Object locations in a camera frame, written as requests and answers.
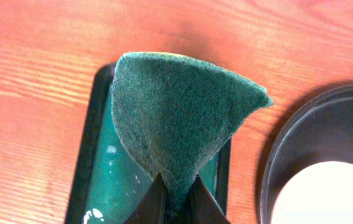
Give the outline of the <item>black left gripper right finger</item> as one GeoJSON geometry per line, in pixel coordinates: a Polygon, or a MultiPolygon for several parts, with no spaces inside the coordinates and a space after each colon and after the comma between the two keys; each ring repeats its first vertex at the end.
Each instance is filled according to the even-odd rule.
{"type": "Polygon", "coordinates": [[[188,194],[191,224],[230,224],[199,175],[188,194]]]}

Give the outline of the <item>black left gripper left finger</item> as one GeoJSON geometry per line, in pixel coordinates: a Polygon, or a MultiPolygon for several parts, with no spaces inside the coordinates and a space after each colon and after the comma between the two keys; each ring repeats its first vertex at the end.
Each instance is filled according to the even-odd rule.
{"type": "Polygon", "coordinates": [[[159,173],[150,188],[123,224],[165,224],[167,213],[167,188],[159,173]]]}

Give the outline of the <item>green scouring sponge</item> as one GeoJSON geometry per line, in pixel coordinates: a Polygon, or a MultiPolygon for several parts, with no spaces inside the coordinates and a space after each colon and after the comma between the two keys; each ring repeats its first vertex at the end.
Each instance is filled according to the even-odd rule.
{"type": "Polygon", "coordinates": [[[259,84],[177,54],[123,54],[111,86],[120,142],[148,176],[162,177],[173,214],[198,171],[253,112],[272,104],[259,84]]]}

